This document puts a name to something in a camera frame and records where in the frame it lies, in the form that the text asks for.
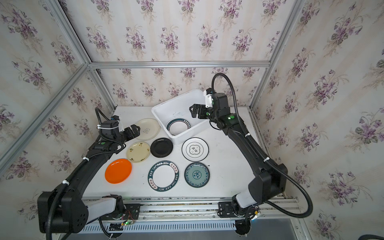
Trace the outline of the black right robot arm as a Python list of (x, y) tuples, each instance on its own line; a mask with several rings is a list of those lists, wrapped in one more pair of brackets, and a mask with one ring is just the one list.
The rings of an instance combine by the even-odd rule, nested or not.
[[(227, 95), (215, 90), (215, 80), (218, 77), (225, 79), (230, 87), (235, 109), (233, 113)], [(239, 115), (235, 89), (229, 77), (223, 73), (215, 74), (211, 87), (206, 89), (204, 96), (205, 104), (194, 104), (190, 107), (191, 116), (216, 124), (216, 128), (239, 148), (255, 176), (246, 191), (233, 196), (231, 208), (234, 215), (249, 220), (256, 214), (259, 205), (267, 204), (292, 218), (309, 217), (314, 210), (310, 195), (288, 175), (287, 167), (284, 164), (277, 164), (252, 137)], [(308, 205), (304, 213), (292, 213), (271, 202), (271, 198), (286, 189), (287, 182), (291, 182), (304, 195)]]

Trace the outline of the cream bear plate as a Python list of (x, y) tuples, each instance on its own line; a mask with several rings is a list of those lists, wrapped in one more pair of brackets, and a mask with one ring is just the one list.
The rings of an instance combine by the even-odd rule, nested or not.
[(137, 137), (140, 141), (148, 141), (153, 139), (160, 132), (160, 125), (157, 120), (146, 118), (135, 123), (140, 128), (140, 135)]

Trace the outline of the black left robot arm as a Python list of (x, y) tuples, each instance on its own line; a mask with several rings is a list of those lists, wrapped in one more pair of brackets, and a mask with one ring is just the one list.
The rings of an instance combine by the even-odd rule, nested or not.
[(64, 234), (68, 238), (102, 216), (122, 216), (126, 212), (123, 198), (119, 195), (102, 197), (91, 205), (86, 205), (82, 198), (99, 169), (114, 154), (124, 150), (126, 142), (139, 137), (141, 128), (131, 125), (120, 131), (118, 116), (108, 118), (99, 108), (95, 108), (95, 112), (99, 135), (86, 156), (54, 190), (42, 192), (38, 197), (39, 227), (48, 240), (53, 238), (53, 234)]

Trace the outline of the green red rimmed plate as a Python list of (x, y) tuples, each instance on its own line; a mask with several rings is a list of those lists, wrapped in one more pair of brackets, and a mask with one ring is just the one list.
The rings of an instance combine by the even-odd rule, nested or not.
[(169, 121), (166, 128), (172, 136), (177, 136), (189, 130), (191, 128), (191, 124), (186, 119), (178, 118)]

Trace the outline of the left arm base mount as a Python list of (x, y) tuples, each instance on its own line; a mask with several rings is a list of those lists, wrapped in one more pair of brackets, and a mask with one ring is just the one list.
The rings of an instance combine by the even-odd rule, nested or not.
[[(122, 196), (118, 195), (109, 195), (102, 197), (102, 200), (114, 200), (113, 206), (108, 210), (111, 211), (105, 215), (102, 215), (98, 218), (98, 222), (102, 229), (102, 232), (109, 238), (109, 240), (116, 240), (123, 234), (123, 227), (132, 225), (135, 223), (135, 220), (139, 219), (140, 213), (140, 204), (125, 204)], [(105, 226), (103, 220), (116, 220), (121, 221), (117, 224), (110, 224)]]

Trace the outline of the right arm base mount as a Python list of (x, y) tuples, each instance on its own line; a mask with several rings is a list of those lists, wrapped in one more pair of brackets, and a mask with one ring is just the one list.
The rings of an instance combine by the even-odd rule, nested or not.
[(251, 230), (251, 222), (261, 215), (258, 203), (249, 192), (242, 192), (232, 197), (230, 202), (218, 203), (220, 218), (240, 218), (235, 221), (235, 232), (246, 236)]

